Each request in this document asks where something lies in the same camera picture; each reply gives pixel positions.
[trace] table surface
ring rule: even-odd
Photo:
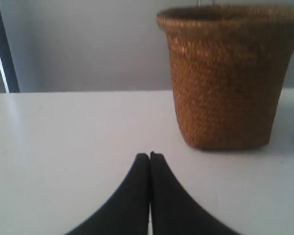
[[[0,94],[0,235],[68,232],[150,151],[234,230],[294,235],[294,89],[281,94],[270,144],[234,153],[189,148],[171,91]]]

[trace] brown basket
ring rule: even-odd
[[[169,42],[186,143],[200,149],[267,144],[294,49],[294,7],[171,8],[157,21]]]

